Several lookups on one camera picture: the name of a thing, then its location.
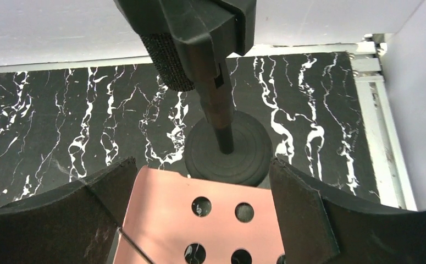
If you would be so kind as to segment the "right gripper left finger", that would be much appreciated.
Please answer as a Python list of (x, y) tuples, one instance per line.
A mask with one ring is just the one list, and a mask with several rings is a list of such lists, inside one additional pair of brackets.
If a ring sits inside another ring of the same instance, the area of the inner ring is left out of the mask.
[(128, 157), (0, 207), (0, 263), (105, 263), (137, 172)]

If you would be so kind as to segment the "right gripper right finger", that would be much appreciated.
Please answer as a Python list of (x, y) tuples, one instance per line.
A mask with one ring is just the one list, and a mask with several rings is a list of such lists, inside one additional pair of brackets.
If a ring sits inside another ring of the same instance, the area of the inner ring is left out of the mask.
[(426, 263), (426, 211), (348, 194), (277, 158), (269, 169), (287, 263)]

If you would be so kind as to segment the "pink music stand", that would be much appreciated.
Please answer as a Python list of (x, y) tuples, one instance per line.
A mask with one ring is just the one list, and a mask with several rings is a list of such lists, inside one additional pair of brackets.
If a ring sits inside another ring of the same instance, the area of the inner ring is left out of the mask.
[(147, 166), (135, 179), (123, 230), (154, 263), (184, 263), (194, 244), (205, 249), (206, 263), (230, 263), (238, 249), (253, 263), (284, 254), (270, 190)]

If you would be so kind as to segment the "black microphone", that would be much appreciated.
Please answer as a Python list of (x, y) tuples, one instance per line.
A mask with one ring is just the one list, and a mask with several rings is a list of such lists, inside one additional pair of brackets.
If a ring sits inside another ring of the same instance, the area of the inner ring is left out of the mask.
[(204, 117), (188, 133), (189, 175), (258, 186), (269, 172), (272, 141), (253, 116), (234, 107), (227, 56), (253, 46), (256, 1), (116, 1), (171, 90), (195, 90)]

